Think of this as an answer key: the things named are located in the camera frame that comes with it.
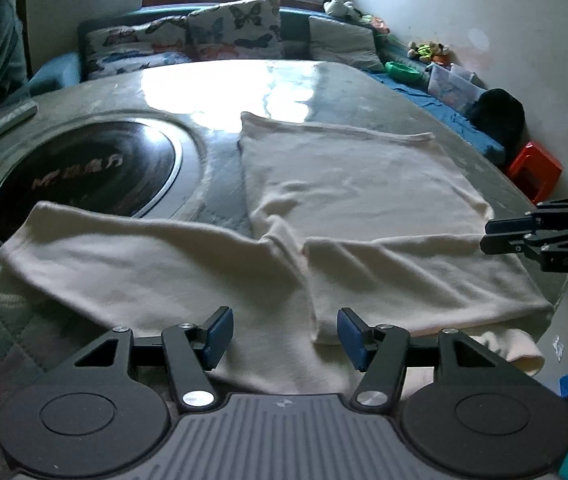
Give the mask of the cream knit sweater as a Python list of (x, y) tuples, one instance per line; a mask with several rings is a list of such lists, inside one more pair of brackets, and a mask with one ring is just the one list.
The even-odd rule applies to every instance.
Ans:
[(215, 374), (267, 393), (348, 393), (337, 313), (414, 336), (465, 330), (533, 375), (553, 313), (520, 260), (487, 256), (493, 216), (430, 133), (241, 117), (251, 234), (36, 205), (0, 264), (106, 327), (157, 336), (235, 315)]

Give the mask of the red plastic stool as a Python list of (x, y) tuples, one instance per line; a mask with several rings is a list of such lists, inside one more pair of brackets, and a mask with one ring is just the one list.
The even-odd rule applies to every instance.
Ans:
[(531, 203), (539, 203), (552, 194), (562, 172), (562, 164), (541, 144), (528, 142), (506, 174)]

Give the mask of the black bag on sofa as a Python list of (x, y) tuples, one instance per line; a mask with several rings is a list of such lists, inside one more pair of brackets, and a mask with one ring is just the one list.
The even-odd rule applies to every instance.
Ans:
[(482, 92), (467, 112), (467, 119), (512, 154), (522, 142), (526, 126), (523, 104), (503, 89)]

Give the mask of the clear plastic storage box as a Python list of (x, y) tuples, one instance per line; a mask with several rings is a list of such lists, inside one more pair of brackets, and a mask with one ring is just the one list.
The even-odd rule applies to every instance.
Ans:
[(459, 114), (466, 115), (485, 92), (438, 64), (430, 64), (428, 68), (427, 92)]

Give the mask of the black round induction cooktop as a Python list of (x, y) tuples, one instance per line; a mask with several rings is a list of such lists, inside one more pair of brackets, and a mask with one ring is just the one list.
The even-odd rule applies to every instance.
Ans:
[(180, 139), (151, 120), (106, 120), (63, 131), (0, 181), (0, 246), (40, 202), (140, 217), (171, 188), (182, 162)]

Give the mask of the green plastic bowl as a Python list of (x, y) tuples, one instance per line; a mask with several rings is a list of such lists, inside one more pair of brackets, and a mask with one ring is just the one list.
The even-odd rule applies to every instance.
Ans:
[(399, 62), (387, 62), (385, 70), (388, 76), (399, 84), (415, 86), (423, 80), (423, 73), (416, 68)]

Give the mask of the small plush toys pile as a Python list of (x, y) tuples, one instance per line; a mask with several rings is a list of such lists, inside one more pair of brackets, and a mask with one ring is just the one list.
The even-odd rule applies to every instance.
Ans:
[(407, 46), (406, 55), (412, 60), (418, 60), (421, 63), (436, 63), (439, 65), (448, 65), (450, 63), (450, 49), (445, 44), (439, 42), (427, 42), (427, 44), (417, 44), (411, 41)]

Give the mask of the colourful toy near panda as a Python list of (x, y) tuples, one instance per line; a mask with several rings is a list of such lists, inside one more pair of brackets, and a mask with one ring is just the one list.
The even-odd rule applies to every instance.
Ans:
[(390, 29), (385, 21), (373, 14), (363, 14), (360, 18), (360, 23), (369, 28), (372, 28), (376, 35), (386, 36), (390, 32)]

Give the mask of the grey plain cushion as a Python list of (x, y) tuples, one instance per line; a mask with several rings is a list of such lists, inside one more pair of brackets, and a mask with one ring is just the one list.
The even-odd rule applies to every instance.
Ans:
[(313, 60), (346, 64), (373, 73), (384, 70), (371, 29), (317, 16), (310, 16), (308, 22)]

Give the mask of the left butterfly print pillow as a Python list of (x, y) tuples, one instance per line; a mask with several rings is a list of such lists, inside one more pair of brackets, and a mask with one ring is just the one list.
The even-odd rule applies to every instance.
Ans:
[(186, 18), (178, 15), (93, 30), (85, 37), (86, 77), (93, 80), (189, 63), (187, 39)]

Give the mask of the butterfly print pillow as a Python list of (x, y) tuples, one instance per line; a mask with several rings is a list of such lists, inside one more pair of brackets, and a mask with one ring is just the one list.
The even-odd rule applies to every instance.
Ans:
[(281, 60), (281, 0), (239, 0), (189, 13), (199, 61)]
[(189, 63), (187, 39), (186, 18), (178, 15), (93, 30), (85, 37), (86, 77), (93, 80)]

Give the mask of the panda plush toy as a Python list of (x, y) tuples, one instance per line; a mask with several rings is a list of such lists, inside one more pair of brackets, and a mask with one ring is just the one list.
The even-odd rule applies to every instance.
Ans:
[(349, 0), (324, 0), (323, 10), (332, 18), (342, 18), (343, 20), (360, 20), (362, 18), (362, 13)]

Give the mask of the right butterfly print pillow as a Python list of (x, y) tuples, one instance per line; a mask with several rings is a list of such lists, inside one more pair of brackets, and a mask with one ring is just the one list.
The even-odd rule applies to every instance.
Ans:
[(281, 60), (281, 0), (239, 0), (189, 13), (199, 61)]

